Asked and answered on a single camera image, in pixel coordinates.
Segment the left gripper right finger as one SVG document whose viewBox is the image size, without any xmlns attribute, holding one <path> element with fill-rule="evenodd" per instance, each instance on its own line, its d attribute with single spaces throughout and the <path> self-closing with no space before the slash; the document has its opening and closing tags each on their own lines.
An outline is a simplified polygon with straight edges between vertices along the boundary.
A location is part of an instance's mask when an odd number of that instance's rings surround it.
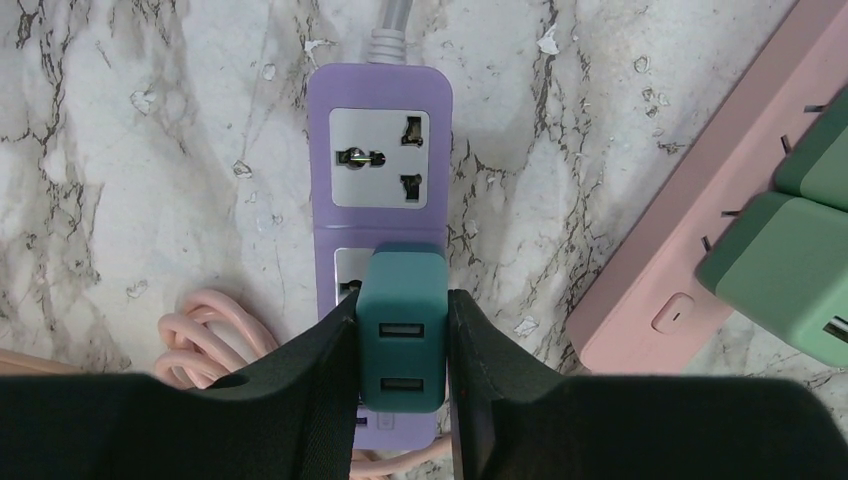
<svg viewBox="0 0 848 480">
<path fill-rule="evenodd" d="M 459 479 L 843 479 L 823 403 L 783 379 L 564 376 L 448 295 Z"/>
</svg>

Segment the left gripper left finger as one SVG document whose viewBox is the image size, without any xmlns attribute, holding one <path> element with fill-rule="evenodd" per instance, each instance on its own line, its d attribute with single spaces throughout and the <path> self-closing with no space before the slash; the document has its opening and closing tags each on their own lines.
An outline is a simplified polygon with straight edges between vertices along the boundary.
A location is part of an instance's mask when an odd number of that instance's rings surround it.
<svg viewBox="0 0 848 480">
<path fill-rule="evenodd" d="M 354 297 L 204 390 L 145 374 L 4 377 L 5 479 L 345 479 L 359 391 Z"/>
</svg>

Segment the teal plug adapter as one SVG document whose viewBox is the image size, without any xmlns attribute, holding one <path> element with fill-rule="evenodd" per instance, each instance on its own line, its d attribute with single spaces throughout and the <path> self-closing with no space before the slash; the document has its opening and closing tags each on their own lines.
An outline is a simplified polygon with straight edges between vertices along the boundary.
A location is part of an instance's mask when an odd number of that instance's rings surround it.
<svg viewBox="0 0 848 480">
<path fill-rule="evenodd" d="M 357 295 L 360 397 L 374 412 L 426 414 L 446 391 L 448 265 L 443 249 L 388 243 Z"/>
</svg>

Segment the green plug adapter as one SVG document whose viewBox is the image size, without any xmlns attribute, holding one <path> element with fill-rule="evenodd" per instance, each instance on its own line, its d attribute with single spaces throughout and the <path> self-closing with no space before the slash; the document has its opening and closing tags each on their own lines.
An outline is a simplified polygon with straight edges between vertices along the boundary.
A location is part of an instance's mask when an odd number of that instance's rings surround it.
<svg viewBox="0 0 848 480">
<path fill-rule="evenodd" d="M 779 192 L 754 197 L 696 269 L 722 302 L 793 348 L 847 365 L 847 215 Z"/>
<path fill-rule="evenodd" d="M 782 193 L 847 211 L 847 87 L 775 171 L 774 186 Z"/>
</svg>

